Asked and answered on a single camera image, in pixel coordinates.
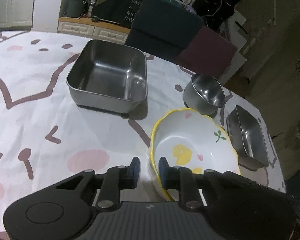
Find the metal screw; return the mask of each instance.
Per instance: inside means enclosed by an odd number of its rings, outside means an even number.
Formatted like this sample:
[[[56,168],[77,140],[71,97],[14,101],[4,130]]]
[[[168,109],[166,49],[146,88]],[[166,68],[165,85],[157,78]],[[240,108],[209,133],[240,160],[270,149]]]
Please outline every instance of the metal screw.
[[[98,207],[100,208],[109,208],[109,207],[112,207],[114,204],[111,200],[101,200],[99,203],[98,203]]]
[[[186,203],[186,207],[191,208],[191,209],[196,209],[196,208],[201,207],[201,204],[199,201],[191,200]]]

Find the green leaf pattern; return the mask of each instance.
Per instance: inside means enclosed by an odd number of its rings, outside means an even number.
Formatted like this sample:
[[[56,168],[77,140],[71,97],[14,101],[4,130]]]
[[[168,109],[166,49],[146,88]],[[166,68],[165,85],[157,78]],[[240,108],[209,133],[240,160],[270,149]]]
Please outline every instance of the green leaf pattern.
[[[218,130],[218,133],[215,132],[214,135],[218,137],[218,139],[216,140],[216,142],[218,142],[220,139],[224,140],[224,141],[226,140],[225,137],[221,136],[221,131],[220,130]]]

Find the metal bowl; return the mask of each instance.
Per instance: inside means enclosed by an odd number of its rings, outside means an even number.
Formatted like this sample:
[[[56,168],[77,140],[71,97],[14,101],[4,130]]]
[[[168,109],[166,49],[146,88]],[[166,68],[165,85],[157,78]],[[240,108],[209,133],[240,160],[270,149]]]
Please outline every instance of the metal bowl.
[[[200,114],[211,115],[225,104],[225,94],[214,77],[195,74],[185,87],[183,101]]]
[[[91,40],[66,82],[78,106],[129,113],[147,98],[146,56],[139,49]]]
[[[227,126],[242,166],[250,170],[269,166],[265,138],[257,119],[237,105],[227,118]]]

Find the wooden shelf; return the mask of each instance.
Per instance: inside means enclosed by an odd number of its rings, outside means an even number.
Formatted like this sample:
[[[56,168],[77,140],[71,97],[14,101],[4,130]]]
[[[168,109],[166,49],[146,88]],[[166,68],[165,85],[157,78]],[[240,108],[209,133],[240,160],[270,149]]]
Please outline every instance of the wooden shelf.
[[[118,32],[122,32],[122,33],[129,33],[130,29],[116,25],[116,24],[112,24],[112,23],[107,23],[107,22],[97,22],[94,23],[91,18],[80,18],[80,19],[76,19],[76,18],[70,18],[70,17],[59,17],[59,21],[61,22],[70,22],[70,23],[80,23],[80,24],[87,24],[87,25],[93,25],[96,27],[102,27],[102,28],[106,28],[109,30],[114,30],[114,31],[118,31]]]

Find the tablecloth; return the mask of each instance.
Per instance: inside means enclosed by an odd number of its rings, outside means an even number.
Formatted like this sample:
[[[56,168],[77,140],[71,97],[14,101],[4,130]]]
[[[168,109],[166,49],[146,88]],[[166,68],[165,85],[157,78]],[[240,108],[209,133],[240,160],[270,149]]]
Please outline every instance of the tablecloth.
[[[148,98],[129,116],[78,107],[66,76],[89,38],[44,32],[0,33],[0,239],[2,223],[14,201],[85,169],[141,162],[136,190],[122,200],[159,201],[148,173],[149,136],[169,110],[183,108],[182,91],[192,73],[147,55]],[[260,184],[285,191],[280,163],[259,111],[224,88],[226,104],[214,118],[223,126],[236,105],[261,124],[270,166],[241,173]]]

